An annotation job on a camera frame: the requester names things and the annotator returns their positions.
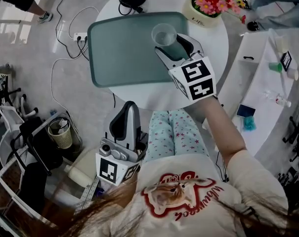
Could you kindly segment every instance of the wicker basket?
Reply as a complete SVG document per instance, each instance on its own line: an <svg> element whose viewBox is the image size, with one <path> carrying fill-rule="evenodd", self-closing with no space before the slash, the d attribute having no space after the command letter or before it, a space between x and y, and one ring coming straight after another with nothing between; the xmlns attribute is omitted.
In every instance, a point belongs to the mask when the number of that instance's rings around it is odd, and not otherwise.
<svg viewBox="0 0 299 237"><path fill-rule="evenodd" d="M70 131L70 122L68 120L68 129L61 134L53 134L51 131L51 124L58 122L59 119L54 119L48 127L48 133L52 137L52 139L57 143L57 146L61 149L67 149L72 146L72 136Z"/></svg>

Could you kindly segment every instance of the pink flower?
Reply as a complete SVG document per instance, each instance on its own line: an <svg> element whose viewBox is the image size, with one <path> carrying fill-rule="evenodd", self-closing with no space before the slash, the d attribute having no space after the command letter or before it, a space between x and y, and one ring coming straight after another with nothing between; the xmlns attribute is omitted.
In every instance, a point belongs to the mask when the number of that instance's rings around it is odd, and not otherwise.
<svg viewBox="0 0 299 237"><path fill-rule="evenodd" d="M216 6L220 12L225 12L228 10L226 2L224 0L218 1Z"/></svg>
<svg viewBox="0 0 299 237"><path fill-rule="evenodd" d="M200 6L200 10L202 12L204 12L205 14L212 15L215 13L215 8L212 6L211 2L207 2L207 1L203 0L201 5L199 5L199 6Z"/></svg>
<svg viewBox="0 0 299 237"><path fill-rule="evenodd" d="M234 0L230 0L230 1L228 2L228 4L231 5L232 7L236 5Z"/></svg>
<svg viewBox="0 0 299 237"><path fill-rule="evenodd" d="M237 5L232 5L232 10L236 13L239 14L240 13L240 7L238 7Z"/></svg>
<svg viewBox="0 0 299 237"><path fill-rule="evenodd" d="M195 0L195 4L198 6L202 6L204 0Z"/></svg>

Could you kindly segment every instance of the gray tray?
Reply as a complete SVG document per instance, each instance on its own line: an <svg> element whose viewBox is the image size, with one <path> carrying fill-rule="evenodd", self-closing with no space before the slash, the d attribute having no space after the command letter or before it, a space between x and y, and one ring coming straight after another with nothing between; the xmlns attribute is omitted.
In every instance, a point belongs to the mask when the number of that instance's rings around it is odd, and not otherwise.
<svg viewBox="0 0 299 237"><path fill-rule="evenodd" d="M90 25L88 35L91 77L95 86L109 87L171 81L155 53L151 38L154 26L168 23L187 34L187 20L178 12L142 13ZM174 44L173 57L183 53Z"/></svg>

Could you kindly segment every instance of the electrical outlet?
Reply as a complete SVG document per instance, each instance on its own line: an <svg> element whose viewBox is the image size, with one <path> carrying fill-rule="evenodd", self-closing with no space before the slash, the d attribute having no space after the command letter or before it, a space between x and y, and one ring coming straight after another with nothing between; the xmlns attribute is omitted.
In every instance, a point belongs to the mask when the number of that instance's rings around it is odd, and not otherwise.
<svg viewBox="0 0 299 237"><path fill-rule="evenodd" d="M80 41L85 41L85 37L87 37L86 33L75 33L74 41L77 41L78 37L81 37Z"/></svg>

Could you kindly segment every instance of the flower pot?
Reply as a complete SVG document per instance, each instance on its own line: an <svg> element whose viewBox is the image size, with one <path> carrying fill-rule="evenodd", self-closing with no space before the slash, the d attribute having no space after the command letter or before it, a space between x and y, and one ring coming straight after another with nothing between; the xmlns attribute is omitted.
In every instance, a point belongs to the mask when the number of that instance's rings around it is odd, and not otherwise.
<svg viewBox="0 0 299 237"><path fill-rule="evenodd" d="M192 0L185 1L182 8L182 14L192 23L206 28L214 27L220 21L220 15L212 18L198 12L195 8L193 8Z"/></svg>

